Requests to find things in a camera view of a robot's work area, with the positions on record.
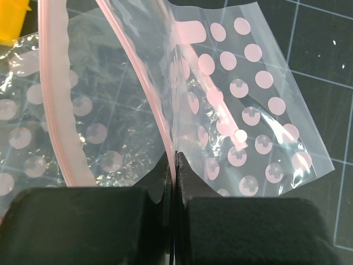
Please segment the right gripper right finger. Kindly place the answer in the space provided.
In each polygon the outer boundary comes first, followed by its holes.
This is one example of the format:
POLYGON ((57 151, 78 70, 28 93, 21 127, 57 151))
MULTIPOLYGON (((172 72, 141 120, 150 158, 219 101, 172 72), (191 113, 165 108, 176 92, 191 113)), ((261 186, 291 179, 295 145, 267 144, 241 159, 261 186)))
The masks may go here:
POLYGON ((341 264, 309 200, 223 197, 176 161, 177 264, 341 264))

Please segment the pink polka dot zip bag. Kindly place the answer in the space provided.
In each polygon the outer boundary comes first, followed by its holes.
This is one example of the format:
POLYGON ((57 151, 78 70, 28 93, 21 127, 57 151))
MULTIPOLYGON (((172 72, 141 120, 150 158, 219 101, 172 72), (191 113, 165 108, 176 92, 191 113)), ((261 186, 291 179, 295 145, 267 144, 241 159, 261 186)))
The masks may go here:
POLYGON ((1 43, 1 212, 30 188, 126 187, 181 152, 220 195, 276 197, 334 170, 257 2, 62 1, 1 43))

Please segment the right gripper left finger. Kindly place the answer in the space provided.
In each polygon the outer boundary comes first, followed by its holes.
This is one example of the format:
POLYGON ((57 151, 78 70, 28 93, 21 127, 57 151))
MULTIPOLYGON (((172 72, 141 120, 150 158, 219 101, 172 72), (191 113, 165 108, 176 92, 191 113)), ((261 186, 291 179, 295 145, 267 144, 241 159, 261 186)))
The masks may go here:
POLYGON ((33 188, 1 223, 2 264, 164 264, 172 180, 163 155, 130 187, 33 188))

